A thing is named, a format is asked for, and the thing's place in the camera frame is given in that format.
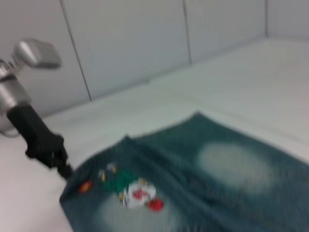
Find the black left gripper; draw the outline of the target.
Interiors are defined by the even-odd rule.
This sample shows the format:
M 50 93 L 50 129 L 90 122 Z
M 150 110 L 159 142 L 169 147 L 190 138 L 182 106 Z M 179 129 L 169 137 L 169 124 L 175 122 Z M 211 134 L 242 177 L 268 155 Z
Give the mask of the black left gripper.
M 52 133 L 32 106 L 14 107 L 7 118 L 26 141 L 29 158 L 37 159 L 48 168 L 56 168 L 65 180 L 71 177 L 73 169 L 68 163 L 63 137 Z

